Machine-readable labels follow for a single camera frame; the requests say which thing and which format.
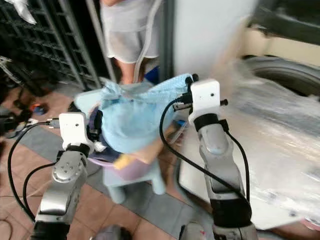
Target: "brown floor tile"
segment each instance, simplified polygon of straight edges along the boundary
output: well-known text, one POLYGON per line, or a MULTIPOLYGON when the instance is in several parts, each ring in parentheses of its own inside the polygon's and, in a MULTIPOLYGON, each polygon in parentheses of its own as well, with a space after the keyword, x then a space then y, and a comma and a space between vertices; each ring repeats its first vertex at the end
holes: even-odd
MULTIPOLYGON (((28 197, 28 204, 34 215, 37 214, 38 207, 40 205, 42 196, 30 196, 28 197)), ((16 207, 10 215, 14 217, 23 227, 26 229, 33 229, 33 222, 27 216, 27 214, 20 208, 16 207)))
POLYGON ((165 177, 165 185, 166 185, 166 192, 171 195, 172 197, 184 202, 184 198, 181 194, 177 191, 175 183, 174 183, 174 168, 175 166, 170 165, 167 170, 167 175, 165 177))
POLYGON ((5 139, 1 145, 2 145, 2 151, 0 154, 0 166, 7 166, 7 162, 8 162, 8 155, 10 152, 10 149, 12 147, 12 145, 14 144, 14 140, 13 139, 5 139))
POLYGON ((67 112, 68 107, 72 102, 72 98, 58 92, 50 92, 45 96, 36 97, 35 102, 39 104, 47 104, 48 112, 46 114, 32 115, 32 118, 42 122, 49 118, 57 118, 59 114, 67 112))
POLYGON ((18 208, 18 204, 12 196, 0 196, 0 212, 2 216, 9 216, 15 208, 18 208))
POLYGON ((81 188, 81 192, 80 192, 80 197, 79 197, 79 201, 78 204, 76 206, 76 209, 79 210, 79 208, 86 203, 87 200, 89 200, 90 196, 95 193, 98 194, 99 191, 95 190, 94 188, 92 188, 90 185, 88 184, 84 184, 81 188))
POLYGON ((28 230, 28 233, 26 234, 25 240, 31 240, 32 231, 28 230))
MULTIPOLYGON (((22 196, 22 189, 24 185, 23 179, 16 175, 14 172, 12 173, 12 178, 17 194, 19 196, 22 196)), ((31 194, 35 190, 36 189, 33 188, 31 185, 28 185, 26 192, 27 194, 31 194)), ((13 196, 7 172, 0 173, 0 196, 13 196)))
POLYGON ((68 240, 89 240, 93 237, 95 232, 85 226, 83 223, 74 219, 70 226, 70 231, 67 235, 68 240))
POLYGON ((18 144, 12 155, 11 168, 21 178, 25 178, 33 169, 51 163, 24 145, 18 144))
POLYGON ((37 195, 42 195, 45 192, 45 190, 49 186, 49 183, 51 182, 51 174, 52 168, 46 167, 32 175, 32 177, 29 180, 29 184, 33 188, 39 190, 37 191, 37 195))
POLYGON ((300 222, 273 228, 272 231, 290 240, 319 240, 320 231, 307 228, 300 222))
POLYGON ((109 216, 102 224, 102 228, 109 225, 117 224, 121 227, 126 228, 130 233, 133 234, 140 220, 141 218, 138 215, 125 208, 124 206, 117 204, 112 208, 109 216))
POLYGON ((109 197, 94 191, 75 213, 75 218, 97 232, 115 204, 109 197))
POLYGON ((20 223, 17 222, 12 216, 8 216, 6 219, 12 226, 12 236, 10 240, 25 240, 29 233, 20 223))
POLYGON ((1 239, 10 240, 10 236, 12 234, 11 223, 3 220, 3 218, 0 219, 0 233, 1 239))
POLYGON ((135 230, 133 240, 169 240, 171 236, 145 219, 135 230))

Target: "black cable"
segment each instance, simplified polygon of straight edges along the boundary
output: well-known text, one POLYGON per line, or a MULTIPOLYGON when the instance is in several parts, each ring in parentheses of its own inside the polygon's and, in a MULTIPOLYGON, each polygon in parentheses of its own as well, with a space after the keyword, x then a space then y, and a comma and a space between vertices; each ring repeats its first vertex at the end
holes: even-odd
POLYGON ((241 233, 241 230, 240 230, 240 227, 238 227, 238 229, 239 229, 239 233, 240 233, 241 240, 243 240, 243 238, 242 238, 242 233, 241 233))
POLYGON ((49 164, 46 164, 46 165, 42 165, 42 166, 39 166, 35 169, 33 169, 31 172, 29 172, 29 174, 26 176, 25 180, 24 180, 24 183, 23 183, 23 189, 22 189, 22 198, 23 198, 23 202, 24 202, 24 205, 25 207, 32 213, 32 210, 30 209, 29 207, 29 204, 28 204, 28 200, 27 200, 27 186, 28 186, 28 181, 29 179, 31 178, 31 176, 41 170, 41 169, 44 169, 44 168, 48 168, 48 167, 51 167, 53 165, 55 165, 56 162, 53 162, 53 163, 49 163, 49 164))
POLYGON ((232 139, 232 141, 235 142, 235 144, 238 146, 238 148, 241 151, 243 161, 244 161, 244 168, 245 168, 246 199, 248 202, 250 202, 250 174, 249 174, 249 164, 248 164, 247 155, 245 153, 244 148, 241 146, 240 142, 238 142, 238 140, 235 139, 234 136, 232 136, 229 131, 226 131, 225 133, 232 139))
POLYGON ((160 119, 160 124, 159 124, 159 133, 160 133, 160 138, 163 142, 163 144, 173 153, 175 154, 178 158, 184 160, 185 162, 187 162, 188 164, 190 164, 191 166, 193 166, 194 168, 198 169, 199 171, 203 172, 204 174, 208 175, 209 177, 213 178, 214 180, 216 180, 218 183, 224 185, 225 187, 227 187, 228 189, 230 189, 231 191, 233 191, 235 194, 237 194, 239 196, 239 198, 241 198, 242 200, 244 200, 246 202, 246 204, 248 205, 249 208, 249 215, 251 217, 252 215, 252 210, 251 210, 251 206, 250 203, 247 201, 246 197, 235 187, 233 187, 232 185, 230 185, 229 183, 227 183, 226 181, 224 181, 223 179, 221 179, 220 177, 214 175, 213 173, 209 172, 208 170, 204 169, 203 167, 199 166, 198 164, 194 163, 193 161, 191 161, 190 159, 188 159, 187 157, 185 157, 184 155, 182 155, 181 153, 179 153, 178 151, 174 150, 169 143, 167 142, 167 140, 165 139, 164 136, 164 132, 163 132, 163 125, 164 125, 164 119, 166 116, 166 113, 168 111, 168 109, 171 107, 171 105, 173 105, 174 103, 180 102, 181 98, 176 98, 174 100, 172 100, 171 102, 168 103, 168 105, 165 107, 165 109, 163 110, 163 113, 161 115, 161 119, 160 119))
POLYGON ((13 176, 12 176, 11 161, 12 161, 13 152, 14 152, 16 146, 18 145, 19 141, 22 139, 22 137, 23 137, 27 132, 29 132, 29 130, 31 130, 32 128, 37 127, 37 126, 39 126, 39 125, 48 125, 48 124, 49 124, 49 122, 38 122, 38 123, 36 123, 36 124, 34 124, 34 125, 31 125, 31 126, 27 127, 26 130, 23 131, 23 132, 18 136, 18 138, 15 140, 14 144, 12 145, 12 147, 11 147, 11 149, 10 149, 9 155, 8 155, 7 171, 8 171, 8 177, 9 177, 9 182, 10 182, 10 187, 11 187, 12 193, 13 193, 14 198, 15 198, 15 200, 17 201, 17 203, 20 205, 20 207, 25 211, 25 213, 28 215, 28 217, 29 217, 33 222, 35 221, 35 216, 34 216, 34 214, 26 208, 26 206, 23 204, 23 202, 20 200, 20 198, 19 198, 19 196, 18 196, 16 187, 15 187, 15 183, 14 183, 14 179, 13 179, 13 176))

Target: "yellow sponge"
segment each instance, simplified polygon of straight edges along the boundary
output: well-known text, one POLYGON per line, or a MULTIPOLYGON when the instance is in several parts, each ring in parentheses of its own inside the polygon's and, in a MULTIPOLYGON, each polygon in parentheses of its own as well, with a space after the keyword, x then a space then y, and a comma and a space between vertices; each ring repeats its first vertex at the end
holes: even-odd
POLYGON ((117 170, 121 170, 132 163, 136 158, 129 154, 121 154, 117 160, 113 163, 113 166, 117 170))

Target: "gray floor tile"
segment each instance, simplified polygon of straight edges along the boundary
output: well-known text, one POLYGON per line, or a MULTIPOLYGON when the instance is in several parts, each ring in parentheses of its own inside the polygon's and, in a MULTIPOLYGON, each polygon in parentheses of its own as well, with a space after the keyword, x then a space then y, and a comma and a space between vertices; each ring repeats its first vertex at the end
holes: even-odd
POLYGON ((127 185, 125 188, 126 200, 122 204, 132 212, 143 216, 149 202, 154 195, 152 187, 146 182, 127 185))
POLYGON ((95 175, 100 169, 102 169, 101 166, 91 162, 91 161, 87 161, 86 163, 86 172, 88 173, 88 177, 91 175, 95 175))
POLYGON ((183 205, 168 194, 154 195, 142 217, 171 234, 183 205))
POLYGON ((190 221, 196 221, 203 226, 207 236, 206 239, 214 239, 212 232, 212 224, 214 221, 210 214, 199 208, 194 209, 187 204, 183 205, 178 219, 172 229, 171 235, 175 238, 178 238, 181 226, 186 225, 190 221))
POLYGON ((83 92, 83 90, 77 86, 64 83, 58 83, 54 91, 70 98, 74 98, 77 94, 83 92))
POLYGON ((89 176, 86 180, 86 183, 89 184, 94 189, 103 193, 104 195, 109 197, 109 191, 106 186, 103 184, 103 171, 102 168, 92 176, 89 176))
POLYGON ((56 161, 58 151, 63 150, 62 138, 40 126, 26 133, 20 143, 52 162, 56 161))
POLYGON ((10 113, 10 111, 7 108, 0 106, 0 115, 7 115, 8 113, 10 113))

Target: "person's leg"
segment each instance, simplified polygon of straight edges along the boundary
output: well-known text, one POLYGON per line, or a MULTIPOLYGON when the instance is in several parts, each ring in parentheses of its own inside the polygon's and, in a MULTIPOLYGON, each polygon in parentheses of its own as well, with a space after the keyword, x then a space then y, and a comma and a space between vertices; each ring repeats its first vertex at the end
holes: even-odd
POLYGON ((117 65, 121 69, 121 82, 123 84, 132 84, 135 76, 135 63, 124 63, 116 59, 117 65))
MULTIPOLYGON (((116 62, 121 69, 122 77, 121 81, 123 84, 132 84, 134 82, 135 77, 135 66, 136 63, 124 63, 116 59, 116 62)), ((138 82, 141 83, 144 80, 145 69, 148 59, 145 58, 140 66, 138 82)))

